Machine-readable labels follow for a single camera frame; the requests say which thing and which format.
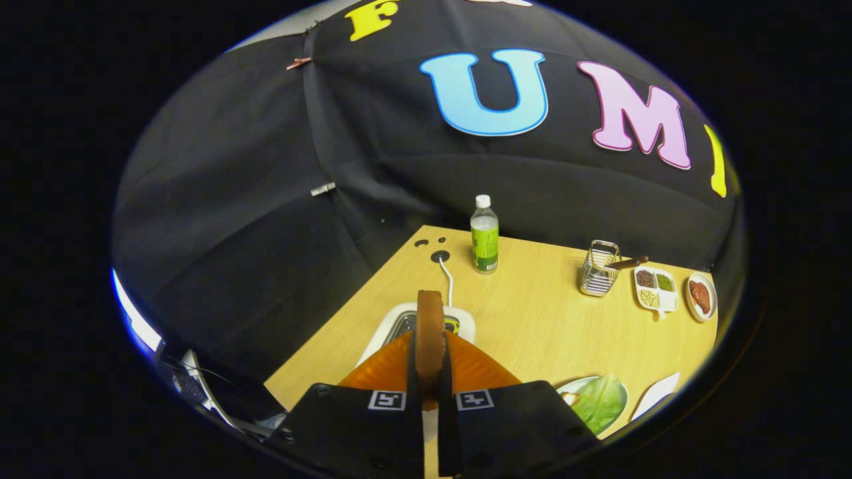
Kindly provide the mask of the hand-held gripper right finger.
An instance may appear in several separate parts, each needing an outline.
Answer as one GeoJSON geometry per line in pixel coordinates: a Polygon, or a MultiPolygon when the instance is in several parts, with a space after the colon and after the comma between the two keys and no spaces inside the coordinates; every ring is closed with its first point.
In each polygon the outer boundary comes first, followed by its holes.
{"type": "Polygon", "coordinates": [[[437,389],[440,476],[531,478],[598,446],[550,383],[521,382],[456,334],[444,340],[437,389]]]}

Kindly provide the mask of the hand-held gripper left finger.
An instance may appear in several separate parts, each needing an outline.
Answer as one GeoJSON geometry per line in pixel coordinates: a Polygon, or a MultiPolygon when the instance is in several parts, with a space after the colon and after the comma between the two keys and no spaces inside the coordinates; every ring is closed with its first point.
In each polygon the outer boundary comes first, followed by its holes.
{"type": "Polygon", "coordinates": [[[423,401],[406,333],[365,361],[387,358],[392,385],[354,388],[317,383],[302,395],[267,447],[307,474],[325,478],[422,478],[423,401]]]}

